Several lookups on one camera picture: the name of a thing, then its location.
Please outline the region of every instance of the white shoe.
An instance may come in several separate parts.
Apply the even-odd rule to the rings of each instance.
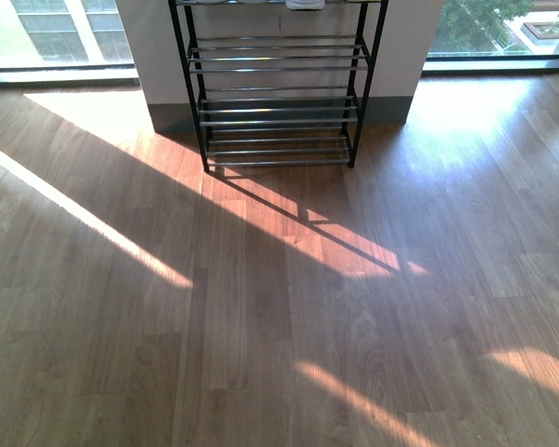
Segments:
[[[286,0],[286,7],[292,11],[317,11],[325,7],[325,0]]]

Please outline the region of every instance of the tree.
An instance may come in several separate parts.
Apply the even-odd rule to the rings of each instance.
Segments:
[[[431,52],[494,51],[501,23],[526,15],[535,0],[448,0]]]

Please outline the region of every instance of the glass window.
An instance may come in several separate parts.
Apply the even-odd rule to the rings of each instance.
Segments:
[[[87,12],[118,11],[115,0],[83,0]]]
[[[12,0],[18,13],[24,12],[65,12],[64,0]]]
[[[559,0],[447,0],[430,58],[559,55]]]
[[[127,63],[115,0],[0,0],[0,69]]]

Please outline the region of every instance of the shoe rack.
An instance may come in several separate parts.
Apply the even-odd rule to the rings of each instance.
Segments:
[[[199,29],[193,8],[211,5],[169,0],[205,171],[319,164],[353,168],[388,1],[326,0],[358,9],[356,28],[344,34],[210,37],[201,33],[207,27]],[[283,4],[270,0],[264,6]],[[230,0],[219,7],[248,6]],[[372,24],[367,24],[369,7],[379,8]],[[364,38],[368,26],[370,46]]]

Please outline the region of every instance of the chrome rack bar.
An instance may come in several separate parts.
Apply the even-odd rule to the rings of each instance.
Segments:
[[[284,112],[325,112],[334,110],[356,110],[356,107],[284,107],[284,108],[265,108],[265,109],[225,109],[225,110],[200,110],[200,115],[223,115],[223,114],[274,114]]]
[[[207,88],[205,91],[210,93],[210,92],[228,92],[228,91],[340,90],[346,88],[348,88],[348,86],[229,87],[229,88]]]
[[[290,156],[290,155],[333,155],[343,154],[347,147],[340,148],[307,148],[307,149],[265,149],[265,150],[238,150],[238,151],[210,151],[209,156]]]
[[[191,63],[200,62],[252,62],[252,61],[315,61],[315,60],[352,60],[352,59],[366,59],[364,55],[347,56],[347,55],[310,55],[310,56],[271,56],[271,57],[250,57],[250,58],[190,58],[188,61]]]
[[[351,72],[367,70],[366,67],[334,66],[334,67],[265,67],[265,68],[204,68],[193,69],[193,75],[205,73],[261,73],[261,72]]]
[[[357,118],[348,118],[348,122],[355,123]],[[199,124],[202,128],[218,127],[218,126],[249,126],[249,125],[266,125],[266,124],[313,124],[313,123],[342,123],[342,118],[324,118],[324,119],[261,119],[251,121],[201,121]]]
[[[293,50],[293,49],[354,49],[361,48],[361,44],[352,45],[284,45],[284,46],[257,46],[257,47],[195,47],[193,51],[251,51],[251,50]]]
[[[323,35],[240,35],[226,37],[198,37],[198,42],[211,42],[215,40],[330,40],[330,39],[355,39],[355,34],[323,34]]]
[[[274,168],[288,166],[322,166],[322,165],[346,165],[347,158],[326,158],[319,160],[289,160],[289,161],[216,161],[211,166],[213,168]]]
[[[307,132],[329,132],[329,131],[335,131],[335,130],[340,130],[341,126],[309,126],[306,128],[282,128],[282,127],[277,127],[277,128],[246,128],[246,129],[216,129],[215,130],[215,134],[219,135],[219,134],[242,134],[242,133],[268,133],[268,132],[284,132],[284,131],[290,131],[290,132],[299,132],[299,131],[307,131]]]
[[[342,142],[345,141],[345,136],[335,137],[307,137],[307,138],[251,138],[251,139],[236,139],[236,140],[210,140],[210,144],[214,145],[230,145],[230,144],[267,144],[277,142]]]
[[[351,96],[281,96],[272,98],[223,98],[221,100],[203,100],[203,103],[214,104],[218,102],[282,102],[282,101],[345,101],[352,100]]]

